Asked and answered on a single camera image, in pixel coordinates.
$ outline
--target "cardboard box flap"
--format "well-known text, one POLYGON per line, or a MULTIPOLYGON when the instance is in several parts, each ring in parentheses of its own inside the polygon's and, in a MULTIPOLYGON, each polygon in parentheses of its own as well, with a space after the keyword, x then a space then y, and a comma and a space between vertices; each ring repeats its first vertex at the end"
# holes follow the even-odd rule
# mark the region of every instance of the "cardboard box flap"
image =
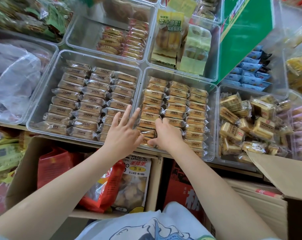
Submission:
POLYGON ((302 200, 302 161, 253 152, 248 155, 286 197, 302 200))

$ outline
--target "hand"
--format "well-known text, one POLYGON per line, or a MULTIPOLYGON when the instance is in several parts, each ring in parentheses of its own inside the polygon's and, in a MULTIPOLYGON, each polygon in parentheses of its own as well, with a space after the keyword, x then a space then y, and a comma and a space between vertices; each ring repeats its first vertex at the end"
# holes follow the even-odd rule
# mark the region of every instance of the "hand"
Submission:
POLYGON ((129 105, 125 110, 123 117, 118 124, 121 113, 118 112, 112 121, 112 125, 108 131, 106 141, 101 149, 111 153, 111 157, 119 161, 130 155, 142 142, 144 136, 137 129, 132 129, 134 122, 140 113, 140 108, 137 108, 129 119, 132 105, 129 105))
POLYGON ((181 130, 169 124, 167 118, 156 119, 155 128, 158 134, 157 138, 148 141, 149 145, 157 145, 159 148, 171 152, 175 150, 179 145, 184 143, 182 139, 181 130))

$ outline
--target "red snack package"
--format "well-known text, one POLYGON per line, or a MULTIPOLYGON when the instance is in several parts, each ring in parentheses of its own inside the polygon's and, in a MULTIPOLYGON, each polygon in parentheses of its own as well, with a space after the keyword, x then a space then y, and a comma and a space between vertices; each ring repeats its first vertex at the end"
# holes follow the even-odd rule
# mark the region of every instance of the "red snack package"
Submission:
POLYGON ((39 158, 37 189, 79 164, 82 157, 80 153, 52 147, 51 152, 39 158))
POLYGON ((82 197, 79 205, 90 211, 104 213, 116 201, 124 170, 122 160, 114 164, 82 197))

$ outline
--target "person's left hand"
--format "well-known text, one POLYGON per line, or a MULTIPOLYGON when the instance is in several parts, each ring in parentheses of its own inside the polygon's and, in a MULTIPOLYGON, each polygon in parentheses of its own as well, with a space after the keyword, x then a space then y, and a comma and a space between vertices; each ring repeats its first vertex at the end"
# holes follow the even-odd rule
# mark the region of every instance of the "person's left hand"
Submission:
POLYGON ((121 113, 118 112, 112 121, 112 125, 108 131, 105 143, 101 149, 105 149, 111 153, 112 158, 119 161, 130 155, 142 142, 144 135, 140 134, 137 129, 132 129, 134 122, 140 113, 140 108, 137 108, 129 119, 132 105, 129 105, 123 114, 123 117, 118 122, 121 113))

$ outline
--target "person's right hand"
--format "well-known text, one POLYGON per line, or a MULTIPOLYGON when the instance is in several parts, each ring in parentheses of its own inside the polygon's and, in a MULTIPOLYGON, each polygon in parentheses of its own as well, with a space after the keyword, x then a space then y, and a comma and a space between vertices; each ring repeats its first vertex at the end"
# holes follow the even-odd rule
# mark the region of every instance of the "person's right hand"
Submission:
POLYGON ((181 143, 185 144, 182 139, 181 130, 170 125, 167 118, 163 118, 163 120, 157 119, 155 121, 155 128, 158 137, 149 140, 149 145, 157 145, 160 149, 170 153, 181 145, 181 143))

